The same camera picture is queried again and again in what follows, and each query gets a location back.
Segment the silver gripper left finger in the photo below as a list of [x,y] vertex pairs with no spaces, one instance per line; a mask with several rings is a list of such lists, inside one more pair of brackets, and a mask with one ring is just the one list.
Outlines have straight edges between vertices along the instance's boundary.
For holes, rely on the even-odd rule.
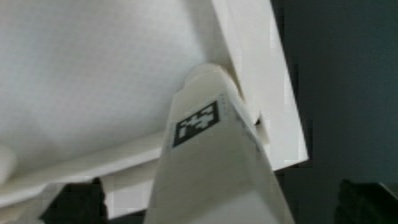
[[17,224],[109,224],[102,179],[52,183],[35,198]]

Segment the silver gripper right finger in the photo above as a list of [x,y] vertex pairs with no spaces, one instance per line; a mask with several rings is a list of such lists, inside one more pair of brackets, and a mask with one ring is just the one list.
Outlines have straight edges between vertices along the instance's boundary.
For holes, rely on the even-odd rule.
[[335,224],[398,224],[398,183],[342,181]]

